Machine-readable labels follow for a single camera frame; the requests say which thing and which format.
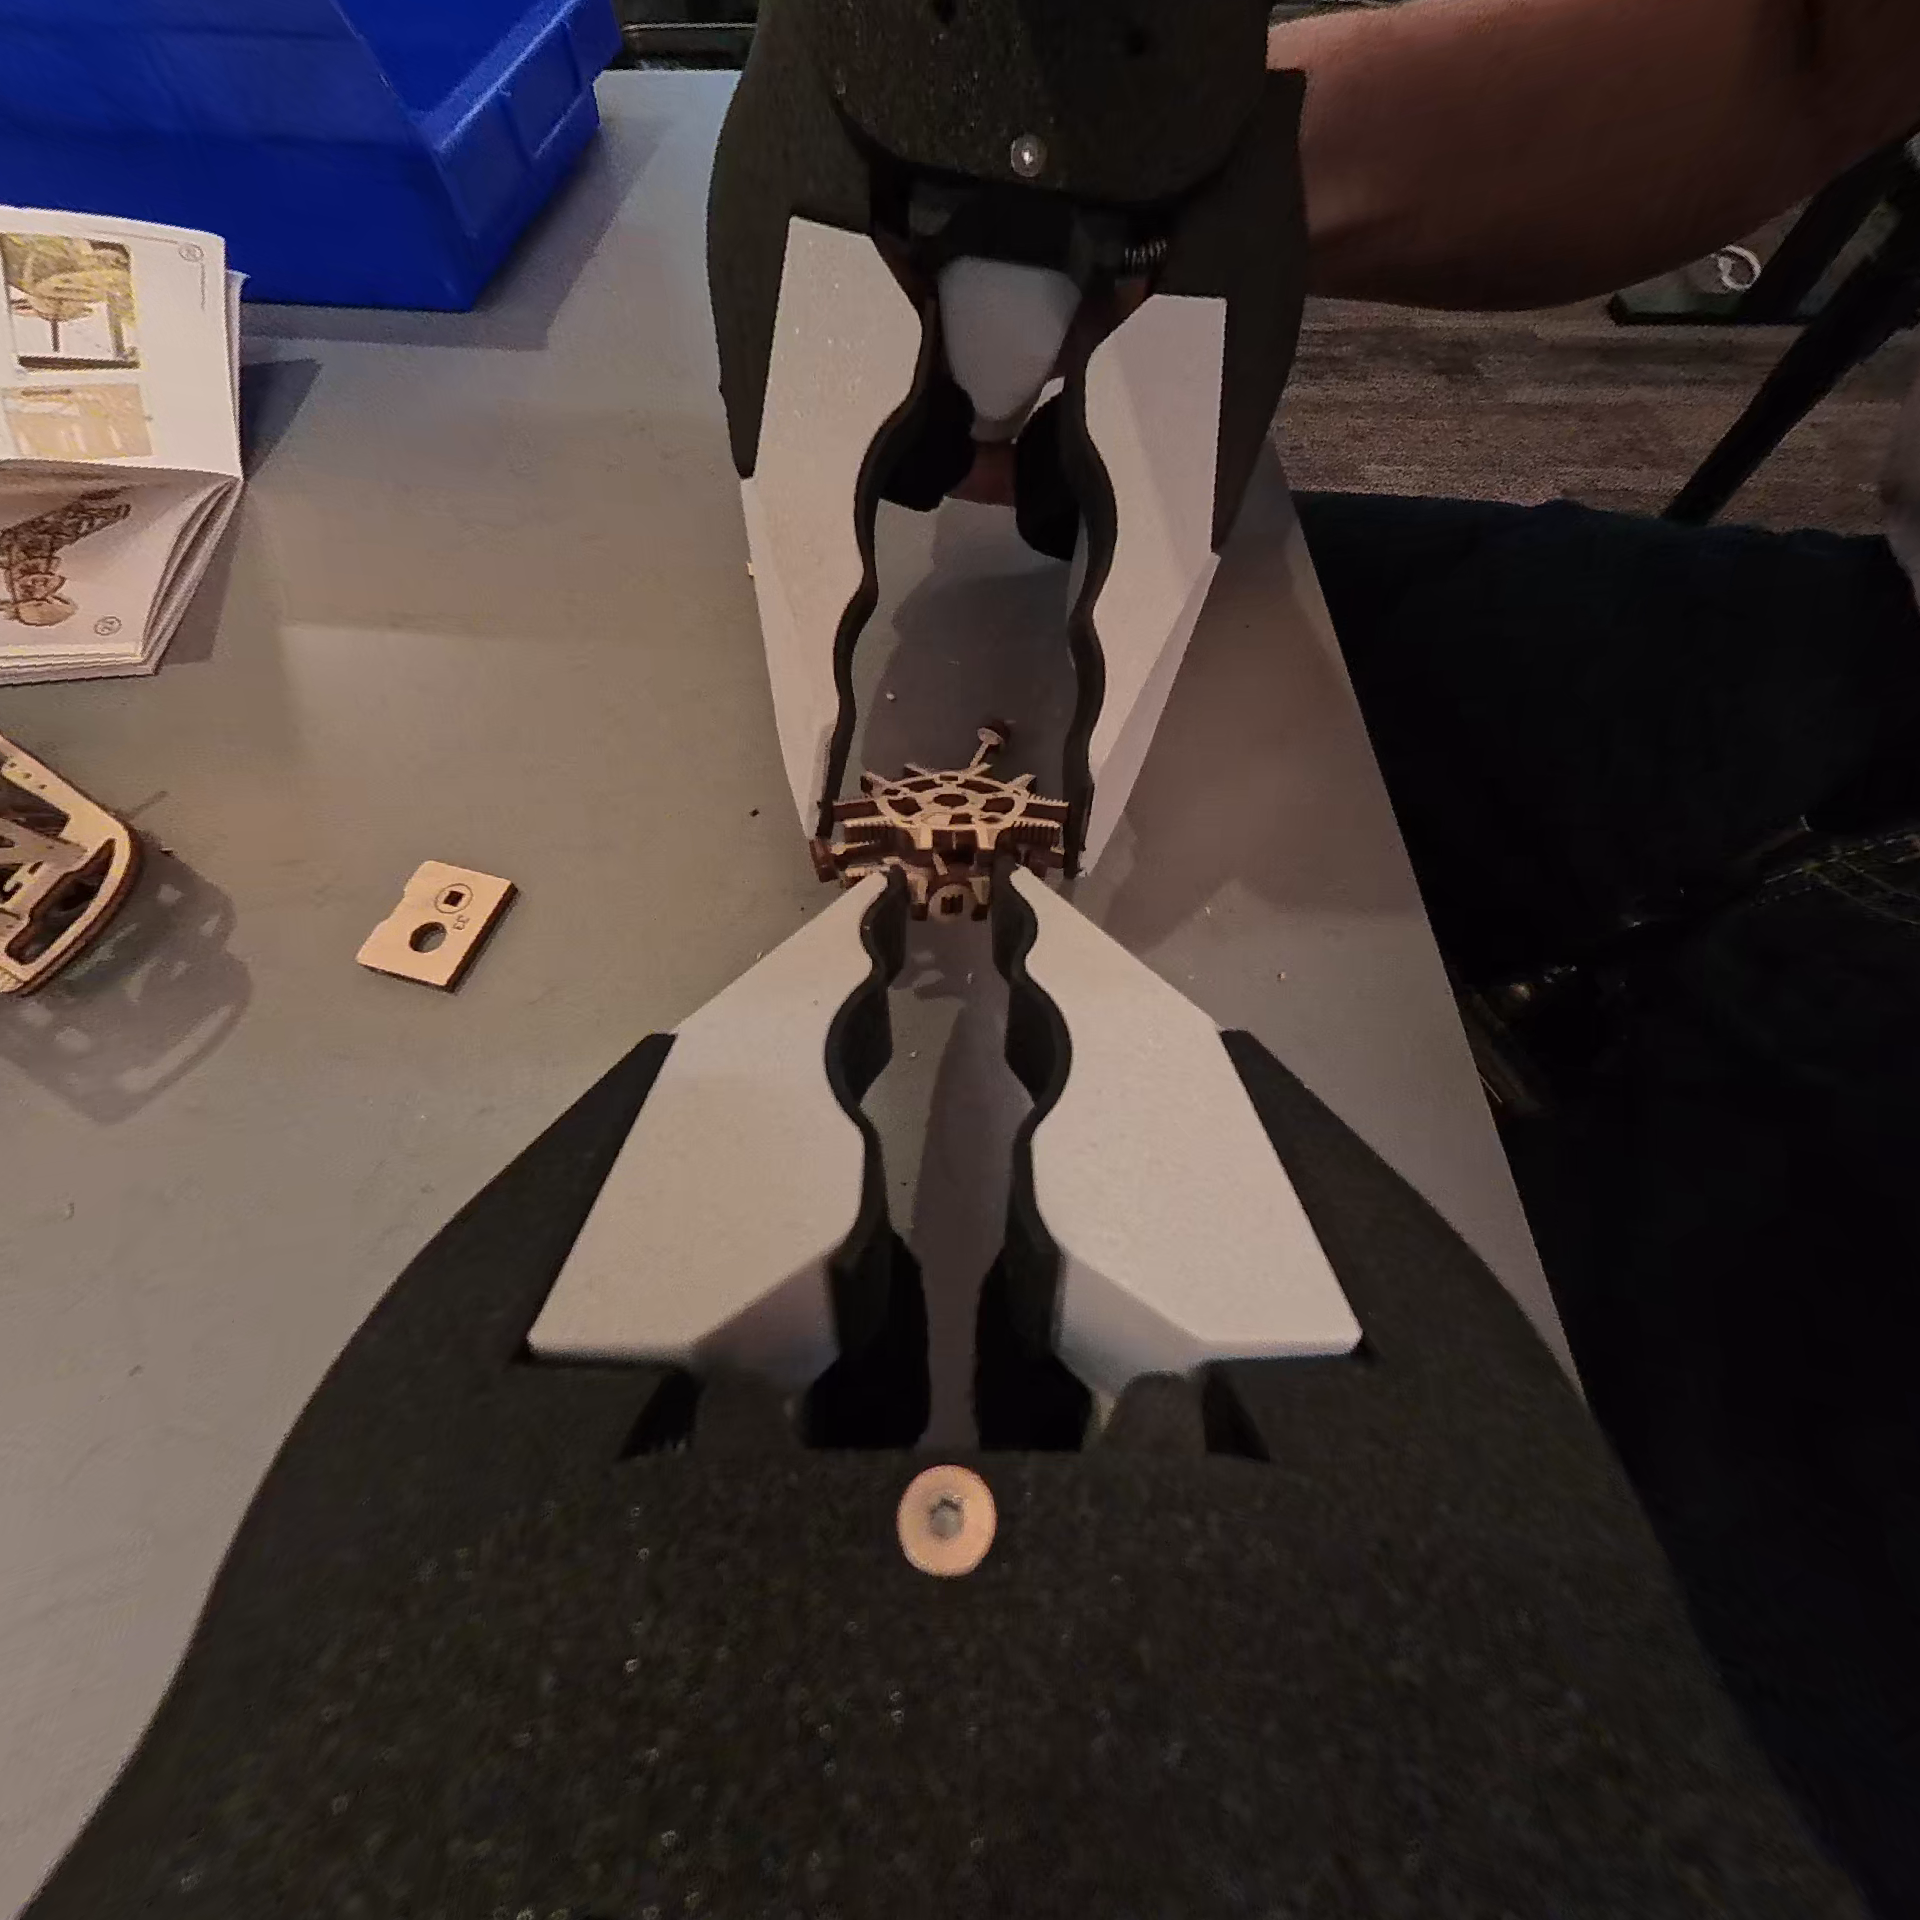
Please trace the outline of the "instruction booklet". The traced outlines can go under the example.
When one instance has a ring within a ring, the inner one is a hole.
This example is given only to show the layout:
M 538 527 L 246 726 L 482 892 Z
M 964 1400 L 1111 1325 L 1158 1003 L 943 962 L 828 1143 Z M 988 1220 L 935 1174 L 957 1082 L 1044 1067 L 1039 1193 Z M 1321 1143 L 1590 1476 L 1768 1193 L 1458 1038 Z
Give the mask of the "instruction booklet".
M 219 235 L 4 206 L 4 683 L 154 672 L 246 488 Z

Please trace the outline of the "person's dark jeans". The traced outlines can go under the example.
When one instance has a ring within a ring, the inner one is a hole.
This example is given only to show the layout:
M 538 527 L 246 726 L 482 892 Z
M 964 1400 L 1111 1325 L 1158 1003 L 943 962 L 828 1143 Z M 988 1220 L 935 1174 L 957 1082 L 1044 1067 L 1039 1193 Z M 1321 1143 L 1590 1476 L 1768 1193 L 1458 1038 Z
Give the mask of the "person's dark jeans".
M 1917 1916 L 1917 589 L 1885 535 L 1297 495 L 1588 1400 Z

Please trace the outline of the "wooden radial engine model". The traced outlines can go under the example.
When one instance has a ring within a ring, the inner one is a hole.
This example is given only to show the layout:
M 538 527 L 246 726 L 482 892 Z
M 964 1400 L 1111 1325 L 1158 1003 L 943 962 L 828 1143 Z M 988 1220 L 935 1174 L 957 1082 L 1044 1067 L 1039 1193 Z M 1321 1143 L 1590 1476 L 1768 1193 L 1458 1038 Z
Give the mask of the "wooden radial engine model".
M 824 882 L 851 888 L 902 877 L 919 922 L 983 922 L 1003 863 L 1039 879 L 1063 873 L 1069 805 L 1035 795 L 1031 774 L 969 777 L 907 766 L 864 771 L 858 795 L 828 807 L 828 834 L 810 856 Z

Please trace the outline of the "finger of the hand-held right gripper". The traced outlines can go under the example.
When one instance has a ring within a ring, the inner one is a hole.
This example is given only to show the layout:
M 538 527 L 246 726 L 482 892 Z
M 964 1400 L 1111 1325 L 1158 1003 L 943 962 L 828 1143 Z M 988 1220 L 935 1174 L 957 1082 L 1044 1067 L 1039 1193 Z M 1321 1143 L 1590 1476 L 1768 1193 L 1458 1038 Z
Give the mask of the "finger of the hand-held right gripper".
M 1218 573 L 1214 476 L 1229 302 L 1147 298 L 1072 391 L 1069 452 L 1089 502 L 1072 560 L 1075 870 L 1114 839 Z
M 925 389 L 925 318 L 864 231 L 794 220 L 754 472 L 740 482 L 766 680 L 799 830 L 827 839 L 878 602 L 878 457 Z

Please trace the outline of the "grey desk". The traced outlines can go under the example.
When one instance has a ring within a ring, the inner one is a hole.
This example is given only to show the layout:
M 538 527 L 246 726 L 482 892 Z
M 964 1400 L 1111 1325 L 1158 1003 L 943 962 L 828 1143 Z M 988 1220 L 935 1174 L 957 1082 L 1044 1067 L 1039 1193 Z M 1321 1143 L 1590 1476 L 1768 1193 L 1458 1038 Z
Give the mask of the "grey desk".
M 714 389 L 730 78 L 615 71 L 474 315 L 246 306 L 246 501 L 154 680 L 4 691 L 146 838 L 4 1006 L 4 1916 L 154 1714 L 381 1290 L 632 1043 L 827 905 Z M 1084 913 L 1257 1033 L 1572 1371 L 1264 457 Z M 423 863 L 512 879 L 457 994 L 355 967 Z

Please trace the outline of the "person's right forearm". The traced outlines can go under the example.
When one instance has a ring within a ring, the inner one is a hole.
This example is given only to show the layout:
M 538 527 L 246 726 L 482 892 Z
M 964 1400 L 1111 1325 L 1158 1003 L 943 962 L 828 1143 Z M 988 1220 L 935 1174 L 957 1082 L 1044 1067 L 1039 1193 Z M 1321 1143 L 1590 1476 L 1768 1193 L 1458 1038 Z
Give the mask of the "person's right forearm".
M 1393 3 L 1277 21 L 1309 291 L 1540 312 L 1667 276 L 1917 129 L 1917 3 Z

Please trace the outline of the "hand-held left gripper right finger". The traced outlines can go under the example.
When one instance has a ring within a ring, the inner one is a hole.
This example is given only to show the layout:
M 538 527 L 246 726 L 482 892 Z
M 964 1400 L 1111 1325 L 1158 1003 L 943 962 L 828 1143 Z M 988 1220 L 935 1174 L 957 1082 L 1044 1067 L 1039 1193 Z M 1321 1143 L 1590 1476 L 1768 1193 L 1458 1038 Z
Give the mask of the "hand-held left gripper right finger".
M 1030 1098 L 997 1296 L 1015 1356 L 1119 1398 L 1360 1325 L 1253 1103 L 1269 1067 L 1030 870 L 997 877 L 1003 1056 Z

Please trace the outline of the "wooden biplane model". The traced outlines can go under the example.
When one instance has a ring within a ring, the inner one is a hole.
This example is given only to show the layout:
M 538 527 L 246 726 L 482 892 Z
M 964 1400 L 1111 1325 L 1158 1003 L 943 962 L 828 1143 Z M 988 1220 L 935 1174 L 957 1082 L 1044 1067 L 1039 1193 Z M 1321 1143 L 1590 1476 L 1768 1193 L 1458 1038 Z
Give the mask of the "wooden biplane model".
M 137 834 L 4 740 L 4 998 L 32 998 L 76 964 L 137 873 Z

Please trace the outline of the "blue plastic bin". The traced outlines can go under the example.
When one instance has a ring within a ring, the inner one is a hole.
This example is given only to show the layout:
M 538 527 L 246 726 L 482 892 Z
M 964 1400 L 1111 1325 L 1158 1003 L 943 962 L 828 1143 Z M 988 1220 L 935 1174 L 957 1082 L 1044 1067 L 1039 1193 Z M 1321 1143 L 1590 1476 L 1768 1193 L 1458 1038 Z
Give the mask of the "blue plastic bin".
M 612 3 L 4 3 L 4 202 L 219 235 L 252 302 L 464 315 L 617 53 Z

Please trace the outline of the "square wooden plate with holes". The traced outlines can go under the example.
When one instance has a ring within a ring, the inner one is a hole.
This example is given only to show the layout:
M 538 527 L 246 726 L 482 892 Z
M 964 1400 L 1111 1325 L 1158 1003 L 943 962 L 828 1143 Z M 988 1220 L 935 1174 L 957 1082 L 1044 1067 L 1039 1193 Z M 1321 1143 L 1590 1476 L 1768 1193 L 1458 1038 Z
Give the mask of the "square wooden plate with holes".
M 457 990 L 517 903 L 500 877 L 423 858 L 393 915 L 370 932 L 355 964 L 414 986 Z

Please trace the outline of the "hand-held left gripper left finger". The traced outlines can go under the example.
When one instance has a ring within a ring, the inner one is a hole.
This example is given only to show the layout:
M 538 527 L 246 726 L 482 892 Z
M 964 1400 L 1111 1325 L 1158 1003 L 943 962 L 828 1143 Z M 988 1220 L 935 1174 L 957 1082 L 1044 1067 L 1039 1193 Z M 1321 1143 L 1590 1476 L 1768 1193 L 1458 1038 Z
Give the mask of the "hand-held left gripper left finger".
M 530 1353 L 808 1393 L 889 1320 L 880 1151 L 903 882 L 869 877 L 685 1015 Z

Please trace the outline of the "black metal bar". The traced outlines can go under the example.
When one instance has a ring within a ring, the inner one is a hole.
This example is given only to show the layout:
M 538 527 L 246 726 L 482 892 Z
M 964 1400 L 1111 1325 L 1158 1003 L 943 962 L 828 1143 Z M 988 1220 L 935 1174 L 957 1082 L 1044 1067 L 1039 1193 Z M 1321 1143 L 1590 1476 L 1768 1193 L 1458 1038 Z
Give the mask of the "black metal bar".
M 1605 318 L 1621 328 L 1795 330 L 1661 513 L 1710 523 L 1840 378 L 1917 324 L 1917 135 L 1825 183 L 1763 263 L 1748 245 L 1723 245 L 1614 294 Z

